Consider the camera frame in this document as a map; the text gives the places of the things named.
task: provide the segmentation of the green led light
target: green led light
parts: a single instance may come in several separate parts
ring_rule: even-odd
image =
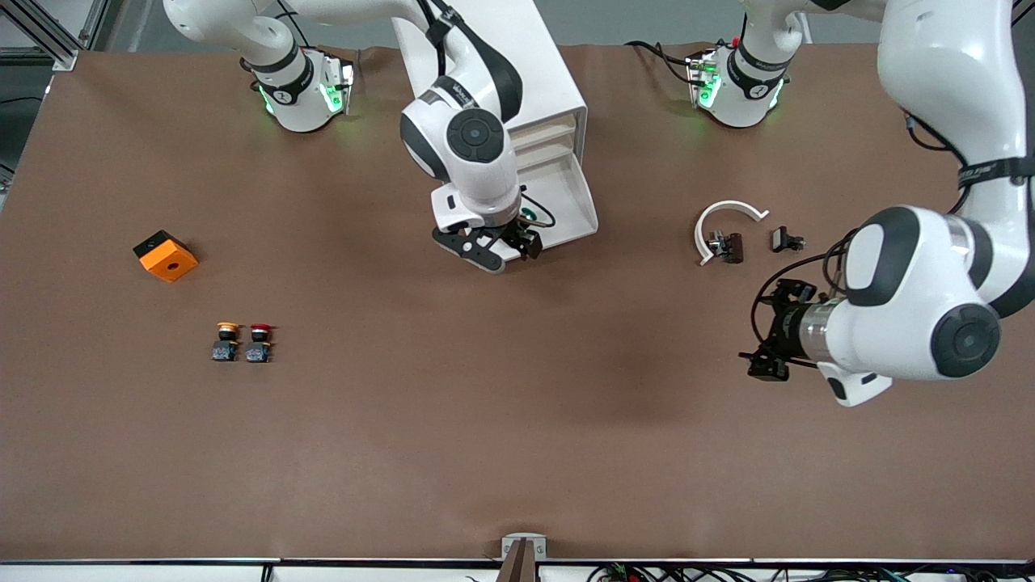
[[[705,109],[710,108],[715,103],[715,94],[718,93],[718,89],[721,86],[722,79],[718,75],[712,76],[711,80],[701,89],[701,107]]]
[[[259,87],[259,94],[262,95],[262,100],[266,101],[266,111],[268,111],[270,115],[275,115],[273,113],[273,106],[269,104],[269,97],[266,96],[266,91],[263,90],[262,87]]]
[[[323,84],[320,85],[321,94],[324,96],[324,100],[327,101],[327,109],[331,113],[337,113],[342,111],[344,107],[342,105],[342,92],[334,87],[326,87]]]
[[[776,88],[773,89],[773,98],[771,101],[769,101],[769,109],[776,107],[776,99],[777,97],[779,97],[779,90],[782,88],[783,88],[783,81],[780,80],[780,82],[776,85]]]

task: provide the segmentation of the small black connector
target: small black connector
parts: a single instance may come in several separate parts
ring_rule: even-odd
[[[780,227],[773,231],[770,248],[773,253],[779,253],[787,249],[801,251],[805,248],[805,238],[802,236],[791,236],[787,233],[787,227]]]

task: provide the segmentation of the circular joint cap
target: circular joint cap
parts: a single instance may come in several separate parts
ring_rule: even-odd
[[[930,354],[940,374],[963,378],[992,361],[999,340],[999,318],[984,305],[968,303],[949,310],[935,325]]]
[[[465,109],[449,120],[446,141],[461,159],[487,164],[503,153],[503,123],[483,109]]]

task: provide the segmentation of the black cable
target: black cable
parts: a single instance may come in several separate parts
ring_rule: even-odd
[[[800,260],[798,262],[791,263],[790,265],[788,265],[788,266],[779,269],[772,277],[770,277],[768,280],[766,280],[766,282],[759,289],[759,293],[755,296],[755,302],[751,303],[751,330],[755,331],[755,337],[756,337],[756,339],[759,340],[760,344],[762,342],[765,342],[765,339],[762,338],[762,332],[759,331],[759,324],[758,324],[757,321],[755,321],[755,314],[758,313],[759,304],[762,303],[762,297],[765,294],[766,289],[769,289],[769,286],[772,285],[777,279],[779,279],[780,277],[782,277],[785,273],[787,273],[789,271],[792,271],[792,270],[794,270],[794,269],[796,269],[798,267],[803,267],[803,266],[807,265],[808,263],[815,263],[816,261],[822,261],[823,257],[825,257],[825,256],[826,255],[814,255],[814,256],[811,256],[811,257],[809,257],[807,259],[802,259],[802,260]]]
[[[432,7],[427,4],[426,0],[417,0],[417,4],[420,6],[420,11],[424,14],[424,20],[427,21],[427,26],[431,27],[435,22],[435,14],[432,13]],[[446,74],[446,51],[443,45],[444,41],[435,48],[439,64],[439,77]]]
[[[629,570],[632,571],[632,574],[635,574],[638,578],[643,580],[643,582],[659,582],[659,580],[645,568],[631,566]]]
[[[923,127],[924,132],[927,132],[928,134],[930,134],[931,136],[934,136],[936,140],[942,142],[942,145],[945,147],[945,151],[951,152],[952,155],[955,156],[956,162],[958,162],[960,166],[964,166],[964,167],[970,166],[970,164],[967,162],[967,158],[964,157],[963,152],[960,152],[959,149],[956,148],[956,146],[952,145],[952,142],[950,142],[949,140],[946,140],[944,136],[942,136],[941,134],[939,134],[938,132],[936,132],[930,125],[927,125],[926,123],[924,123],[923,119],[920,119],[919,117],[916,117],[915,115],[913,115],[912,113],[909,113],[909,112],[906,112],[906,117],[907,117],[907,119],[906,119],[906,127],[907,127],[907,129],[909,129],[910,137],[913,138],[914,142],[916,142],[921,147],[924,147],[926,149],[933,149],[933,150],[936,150],[936,151],[942,151],[941,149],[936,148],[936,147],[931,146],[930,144],[923,143],[919,139],[917,139],[916,135],[913,133],[913,128],[912,128],[912,124],[910,123],[910,119],[912,119],[913,121],[915,121],[916,123],[918,123],[921,127]],[[967,199],[970,198],[970,191],[971,191],[971,186],[965,187],[964,191],[959,194],[959,198],[956,199],[956,203],[953,204],[952,208],[950,208],[949,211],[946,212],[946,213],[947,214],[955,214],[956,212],[958,212],[959,209],[963,208],[964,203],[967,202]]]
[[[916,135],[916,130],[911,125],[907,125],[906,130],[909,132],[909,137],[913,139],[913,143],[922,147],[923,149],[929,149],[930,151],[949,151],[949,148],[945,146],[930,145],[927,142],[918,138]]]
[[[680,75],[679,71],[676,70],[676,68],[674,66],[672,66],[672,65],[673,65],[673,63],[676,63],[676,64],[681,64],[681,65],[685,66],[686,65],[686,59],[679,59],[679,58],[676,58],[676,57],[674,57],[672,55],[667,54],[664,52],[664,49],[661,47],[660,42],[655,42],[654,46],[651,47],[650,45],[644,42],[643,40],[629,40],[628,42],[625,43],[625,46],[626,47],[642,47],[642,48],[647,49],[655,57],[661,59],[661,62],[664,63],[664,66],[669,67],[669,71],[672,72],[676,77],[676,79],[679,79],[683,83],[686,83],[687,85],[692,85],[694,87],[704,87],[705,86],[705,84],[704,84],[703,81],[698,81],[697,79],[689,79],[687,77],[683,77],[682,75]],[[700,55],[701,55],[701,52],[698,52],[698,53],[694,53],[692,55],[687,56],[686,58],[687,59],[688,58],[693,58],[694,56],[700,56]]]
[[[969,166],[969,164],[967,163],[967,158],[965,158],[964,154],[959,152],[959,148],[957,148],[956,146],[952,145],[952,142],[950,142],[949,140],[946,140],[945,136],[939,134],[938,132],[935,130],[934,127],[931,127],[930,125],[927,125],[926,123],[924,123],[923,119],[920,119],[919,117],[913,115],[912,113],[909,113],[909,112],[906,112],[906,113],[907,113],[907,115],[909,115],[910,117],[912,117],[913,120],[916,121],[921,127],[923,127],[924,132],[927,132],[928,134],[930,134],[931,136],[934,136],[936,140],[942,142],[942,144],[945,145],[945,147],[950,152],[952,152],[952,155],[956,156],[956,162],[958,162],[960,166]]]
[[[594,570],[593,572],[590,572],[589,576],[586,577],[586,582],[593,582],[593,577],[596,576],[597,574],[599,574],[600,572],[604,571],[604,570],[608,570],[608,566],[605,566],[605,565],[598,565],[598,566],[596,566],[596,570]]]
[[[13,104],[13,103],[18,103],[18,101],[28,101],[28,100],[37,100],[39,103],[43,103],[43,98],[42,97],[14,97],[12,99],[4,99],[4,100],[0,101],[0,105],[7,105],[7,104]]]
[[[673,582],[690,582],[686,578],[686,573],[683,572],[683,570],[680,568],[675,568],[672,570],[667,570],[662,568],[661,572],[663,572],[664,575],[668,576],[669,578],[672,578]]]
[[[949,208],[947,213],[955,214],[958,212],[964,207],[964,203],[967,202],[968,198],[970,198],[970,186],[964,188],[964,193],[959,195],[959,200],[956,200],[956,203],[952,205],[952,208]]]
[[[543,212],[545,212],[545,214],[548,216],[550,216],[550,224],[549,225],[539,224],[539,225],[535,225],[535,226],[538,226],[540,228],[545,228],[545,229],[553,228],[553,227],[557,226],[557,219],[554,217],[554,213],[551,212],[545,206],[543,206],[542,204],[539,204],[535,200],[532,200],[532,197],[530,197],[527,194],[525,194],[524,192],[521,193],[521,197],[524,198],[525,200],[528,200],[532,204],[534,204],[540,210],[542,210]]]
[[[840,266],[841,266],[840,258],[846,253],[848,253],[848,244],[852,240],[852,237],[855,236],[855,233],[857,232],[859,232],[859,229],[850,230],[849,233],[846,234],[840,240],[834,242],[833,245],[830,246],[830,249],[827,249],[827,252],[824,253],[823,255],[823,279],[830,285],[830,288],[832,290],[841,294],[846,294],[848,293],[848,291],[842,289],[839,285],[837,285],[837,283],[834,281],[834,278],[830,275],[828,264],[830,263],[831,258],[837,257],[838,262],[837,262],[836,272],[840,272]]]
[[[1021,12],[1021,16],[1018,16],[1018,17],[1017,17],[1017,18],[1015,18],[1015,19],[1013,19],[1013,22],[1012,22],[1012,23],[1010,23],[1010,26],[1016,26],[1016,25],[1017,25],[1017,23],[1018,23],[1018,22],[1021,22],[1021,19],[1025,18],[1025,16],[1026,16],[1026,14],[1027,14],[1028,12],[1032,11],[1032,8],[1035,8],[1035,4],[1032,4],[1032,5],[1028,6],[1027,8],[1025,8],[1025,11]]]
[[[291,21],[292,25],[294,25],[295,30],[298,31],[298,37],[302,39],[302,46],[309,47],[309,39],[305,37],[305,33],[302,32],[301,27],[298,26],[297,22],[295,22],[295,14],[298,12],[289,10],[288,7],[284,5],[284,0],[276,0],[276,5],[280,6],[280,9],[284,11],[284,16],[288,17],[288,20]]]
[[[647,42],[644,42],[643,40],[629,40],[628,42],[625,43],[625,46],[626,47],[640,47],[641,49],[647,49],[651,53],[654,53],[654,56],[656,56],[658,58],[662,58],[662,59],[664,59],[664,60],[667,60],[667,61],[669,61],[671,63],[686,64],[686,61],[684,59],[680,59],[680,58],[674,57],[672,55],[667,55],[658,47],[655,47],[654,45],[648,45]]]

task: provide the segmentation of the gray floor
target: gray floor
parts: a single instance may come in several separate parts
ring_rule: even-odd
[[[743,11],[734,0],[536,0],[543,21],[559,45],[621,45],[641,39],[662,43],[729,38],[740,29]],[[279,12],[274,3],[267,14]],[[347,49],[394,47],[388,22],[328,27],[298,18],[313,45]],[[816,42],[876,42],[878,25],[841,16],[811,16]],[[1029,112],[1035,112],[1035,14],[1014,28],[1017,62],[1026,78]],[[219,51],[181,36],[166,19],[161,0],[125,0],[107,42],[110,51]],[[41,66],[0,66],[0,100],[41,96],[50,70]],[[20,101],[0,106],[0,163],[16,167],[38,105]],[[1029,123],[1035,146],[1035,123]]]

